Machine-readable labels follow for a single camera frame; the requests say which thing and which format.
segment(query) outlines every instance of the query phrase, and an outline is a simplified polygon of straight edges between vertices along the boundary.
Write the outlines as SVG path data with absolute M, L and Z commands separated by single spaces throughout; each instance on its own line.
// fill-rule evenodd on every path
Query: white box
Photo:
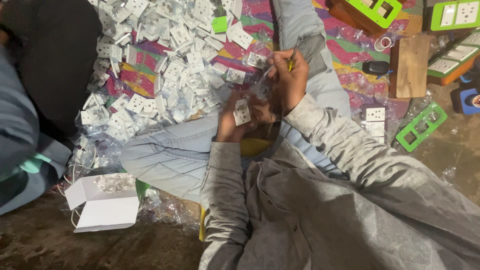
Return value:
M 123 229 L 135 224 L 139 205 L 136 190 L 106 193 L 95 183 L 100 177 L 82 177 L 65 190 L 70 210 L 86 202 L 74 233 Z

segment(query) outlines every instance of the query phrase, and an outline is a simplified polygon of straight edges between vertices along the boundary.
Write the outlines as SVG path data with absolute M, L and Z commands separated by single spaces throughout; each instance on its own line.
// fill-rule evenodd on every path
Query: wooden switch box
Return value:
M 396 98 L 419 98 L 427 89 L 430 36 L 398 40 L 390 53 L 390 93 Z

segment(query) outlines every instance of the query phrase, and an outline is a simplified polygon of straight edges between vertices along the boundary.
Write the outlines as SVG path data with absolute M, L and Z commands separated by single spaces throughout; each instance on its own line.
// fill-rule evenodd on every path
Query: leg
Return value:
M 308 37 L 299 45 L 309 64 L 309 80 L 306 91 L 322 108 L 337 109 L 340 115 L 350 117 L 348 94 L 344 91 L 332 64 L 332 56 L 325 40 L 322 20 L 310 0 L 274 0 L 274 8 L 280 30 L 280 48 L 291 48 L 299 35 Z M 285 121 L 280 128 L 280 139 L 287 139 L 325 174 L 340 174 L 336 166 L 319 149 L 307 142 L 296 129 Z
M 73 120 L 86 100 L 97 57 L 102 30 L 97 13 L 85 0 L 12 0 L 2 8 L 0 23 L 26 38 L 17 67 L 40 129 L 65 142 L 77 131 Z
M 121 164 L 139 180 L 199 203 L 217 125 L 218 117 L 212 116 L 130 140 L 122 149 Z

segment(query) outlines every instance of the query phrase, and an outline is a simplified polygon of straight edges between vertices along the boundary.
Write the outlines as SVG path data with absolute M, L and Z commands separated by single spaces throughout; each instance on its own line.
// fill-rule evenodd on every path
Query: shirt sleeve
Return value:
M 35 108 L 0 45 L 0 174 L 9 174 L 33 155 L 38 135 Z
M 418 160 L 380 144 L 306 94 L 285 120 L 345 172 L 368 200 L 466 261 L 480 250 L 480 209 Z
M 213 142 L 206 180 L 200 191 L 206 211 L 201 270 L 237 268 L 249 239 L 249 215 L 241 175 L 240 144 Z

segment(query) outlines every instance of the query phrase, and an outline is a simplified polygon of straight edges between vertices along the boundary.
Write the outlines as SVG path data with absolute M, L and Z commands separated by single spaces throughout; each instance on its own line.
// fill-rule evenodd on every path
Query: white tape roll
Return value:
M 384 51 L 386 48 L 390 47 L 390 45 L 392 45 L 392 40 L 390 38 L 379 38 L 375 41 L 375 50 Z

